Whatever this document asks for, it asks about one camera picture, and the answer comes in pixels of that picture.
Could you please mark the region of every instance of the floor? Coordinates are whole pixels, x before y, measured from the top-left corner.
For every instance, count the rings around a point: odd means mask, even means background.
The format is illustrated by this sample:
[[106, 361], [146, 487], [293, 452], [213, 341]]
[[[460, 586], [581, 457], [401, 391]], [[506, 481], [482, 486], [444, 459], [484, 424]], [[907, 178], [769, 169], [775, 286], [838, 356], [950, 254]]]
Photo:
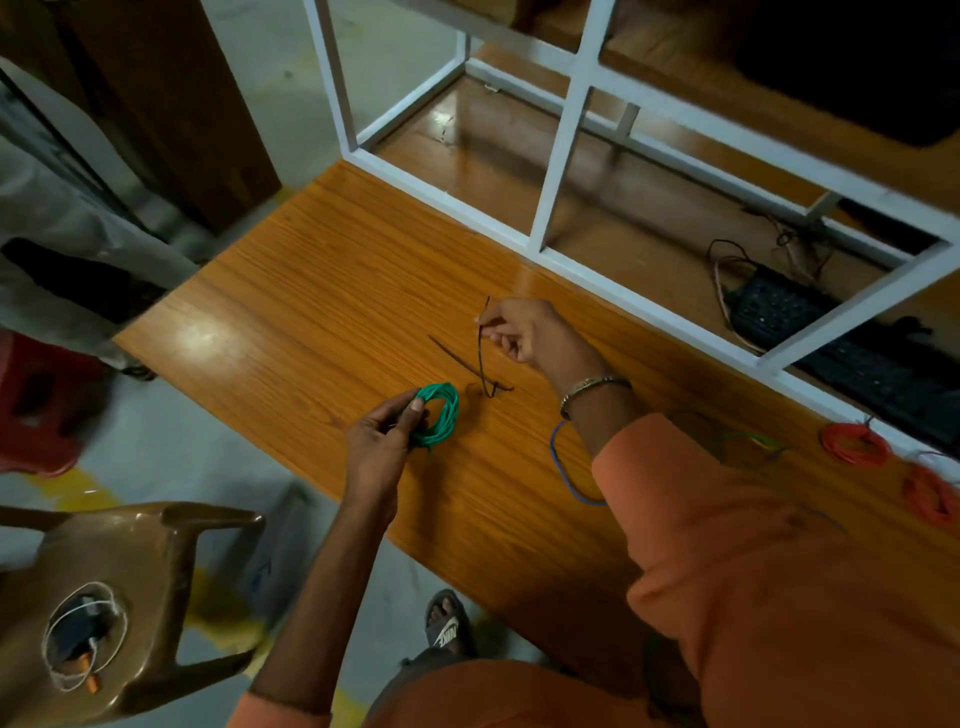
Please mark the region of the floor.
[[[274, 200], [217, 240], [175, 219], [167, 205], [145, 193], [75, 109], [20, 79], [43, 97], [44, 110], [60, 130], [145, 221], [171, 233], [193, 256], [222, 250], [339, 156], [301, 1], [203, 2], [284, 183]], [[331, 6], [360, 128], [453, 52], [452, 32], [387, 0], [334, 0]], [[47, 481], [2, 475], [0, 490], [5, 504], [36, 508], [194, 499], [266, 514], [267, 529], [256, 544], [230, 532], [201, 538], [190, 628], [180, 646], [184, 662], [258, 643], [269, 646], [336, 511], [332, 500], [165, 382], [122, 377], [111, 385], [109, 407], [79, 468]], [[36, 543], [31, 534], [0, 528], [0, 563], [29, 560]], [[380, 549], [341, 674], [335, 726], [359, 725], [399, 660], [424, 647], [423, 607], [443, 585], [394, 546]], [[468, 611], [482, 618], [475, 605]], [[481, 622], [478, 638], [489, 656], [540, 658], [532, 645], [489, 620]], [[260, 664], [262, 658], [248, 674]], [[249, 676], [238, 676], [122, 724], [225, 725], [249, 683]]]

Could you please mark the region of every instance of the slipper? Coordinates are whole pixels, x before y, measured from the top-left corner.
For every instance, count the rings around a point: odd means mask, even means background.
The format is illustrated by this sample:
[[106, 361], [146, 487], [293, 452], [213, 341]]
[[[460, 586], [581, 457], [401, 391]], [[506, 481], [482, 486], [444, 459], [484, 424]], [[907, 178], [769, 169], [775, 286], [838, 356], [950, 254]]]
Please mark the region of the slipper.
[[[453, 602], [453, 614], [446, 619], [438, 619], [430, 623], [430, 612], [434, 607], [444, 608], [444, 599]], [[460, 640], [464, 646], [464, 654], [468, 657], [477, 657], [476, 643], [473, 641], [473, 630], [470, 628], [470, 619], [463, 602], [450, 589], [443, 589], [430, 599], [426, 605], [426, 615], [423, 618], [426, 625], [426, 640], [431, 647], [449, 649], [450, 643]]]

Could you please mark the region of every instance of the orange shirt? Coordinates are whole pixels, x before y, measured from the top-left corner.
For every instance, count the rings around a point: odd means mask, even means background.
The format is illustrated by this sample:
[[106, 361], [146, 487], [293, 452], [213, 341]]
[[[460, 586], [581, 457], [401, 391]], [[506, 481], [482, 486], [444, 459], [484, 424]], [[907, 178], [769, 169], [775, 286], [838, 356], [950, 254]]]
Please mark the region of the orange shirt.
[[[593, 476], [643, 569], [630, 605], [680, 642], [712, 728], [960, 725], [960, 650], [833, 526], [743, 483], [662, 415], [618, 433]], [[228, 728], [328, 722], [247, 694]], [[655, 723], [643, 702], [474, 660], [427, 673], [364, 725]]]

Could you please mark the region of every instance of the white metal frame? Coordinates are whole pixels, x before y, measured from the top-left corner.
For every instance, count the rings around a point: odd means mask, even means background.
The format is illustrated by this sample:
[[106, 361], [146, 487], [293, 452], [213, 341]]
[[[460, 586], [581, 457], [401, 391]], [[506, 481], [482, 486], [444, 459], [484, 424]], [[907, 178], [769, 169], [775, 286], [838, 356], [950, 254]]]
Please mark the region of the white metal frame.
[[[841, 422], [865, 419], [865, 414], [856, 407], [787, 373], [784, 368], [960, 268], [960, 220], [956, 216], [601, 65], [599, 54], [615, 0], [592, 0], [580, 47], [575, 54], [501, 26], [444, 0], [396, 1], [457, 29], [457, 50], [454, 58], [443, 68], [367, 129], [356, 133], [327, 0], [304, 0], [333, 113], [334, 127], [347, 161], [827, 418]], [[496, 42], [523, 58], [569, 76], [570, 84], [566, 97], [551, 94], [471, 58], [472, 37]], [[510, 228], [369, 151], [378, 140], [435, 98], [438, 91], [465, 73], [560, 116], [537, 213], [529, 234]], [[627, 102], [623, 116], [617, 122], [587, 111], [589, 95], [595, 88]], [[795, 205], [761, 187], [673, 149], [662, 141], [634, 133], [633, 125], [639, 108], [669, 118], [697, 133], [819, 184], [830, 192], [810, 207]], [[770, 212], [787, 222], [803, 225], [822, 220], [845, 248], [893, 270], [874, 285], [838, 306], [829, 315], [766, 354], [756, 356], [747, 352], [637, 292], [544, 246], [550, 215], [570, 160], [576, 134], [581, 129], [621, 144], [662, 166]], [[855, 200], [884, 215], [936, 235], [941, 238], [941, 242], [914, 257], [826, 218], [825, 215], [843, 198]], [[927, 445], [889, 425], [874, 423], [872, 426], [899, 454], [911, 455], [928, 450]]]

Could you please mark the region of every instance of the wire bundle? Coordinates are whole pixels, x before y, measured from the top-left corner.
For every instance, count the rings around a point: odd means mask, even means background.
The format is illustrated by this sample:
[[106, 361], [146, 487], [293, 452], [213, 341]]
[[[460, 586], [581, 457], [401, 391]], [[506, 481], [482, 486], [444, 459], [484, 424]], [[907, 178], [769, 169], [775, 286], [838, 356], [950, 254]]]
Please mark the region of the wire bundle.
[[[932, 493], [937, 504], [933, 505], [924, 497], [923, 491]], [[913, 466], [910, 475], [903, 481], [903, 498], [918, 516], [929, 523], [951, 525], [956, 521], [956, 494], [953, 487], [930, 468]]]
[[413, 434], [410, 435], [410, 444], [413, 447], [430, 449], [453, 434], [457, 417], [460, 415], [460, 396], [457, 394], [456, 388], [446, 381], [442, 384], [428, 384], [417, 392], [417, 397], [425, 402], [444, 401], [444, 408], [440, 411], [437, 422], [427, 429], [414, 430]]
[[[852, 448], [850, 442], [865, 448]], [[877, 435], [866, 423], [836, 423], [820, 430], [820, 444], [834, 460], [864, 468], [879, 468], [893, 456], [887, 441]]]
[[[60, 613], [60, 610], [63, 608], [63, 605], [70, 601], [74, 596], [88, 591], [91, 588], [100, 589], [103, 592], [107, 593], [106, 599], [94, 599], [82, 604], [72, 609], [67, 610], [66, 612]], [[89, 607], [95, 606], [106, 606], [109, 607], [113, 616], [117, 619], [123, 621], [123, 628], [120, 632], [120, 637], [116, 640], [116, 646], [113, 648], [113, 651], [110, 653], [110, 656], [105, 660], [102, 660], [100, 665], [97, 665], [97, 658], [102, 657], [100, 654], [100, 643], [98, 640], [91, 639], [89, 641], [90, 652], [93, 656], [90, 658], [89, 664], [86, 666], [84, 672], [61, 672], [51, 663], [50, 660], [50, 638], [54, 633], [54, 630], [57, 629], [64, 619], [74, 614], [75, 612], [80, 612], [81, 610], [86, 610]], [[84, 584], [80, 589], [74, 590], [66, 599], [64, 599], [60, 604], [57, 605], [57, 609], [54, 610], [53, 615], [50, 617], [50, 620], [47, 623], [47, 628], [43, 632], [43, 640], [40, 643], [40, 654], [43, 657], [43, 664], [47, 666], [47, 671], [50, 673], [50, 679], [53, 681], [54, 686], [60, 692], [72, 692], [79, 688], [86, 682], [86, 679], [91, 675], [95, 675], [100, 672], [104, 667], [109, 665], [113, 658], [117, 656], [117, 653], [120, 651], [120, 647], [123, 646], [124, 640], [127, 638], [127, 628], [130, 626], [130, 622], [127, 618], [127, 610], [120, 604], [117, 600], [116, 594], [113, 592], [107, 584], [102, 581], [91, 581], [87, 584]]]

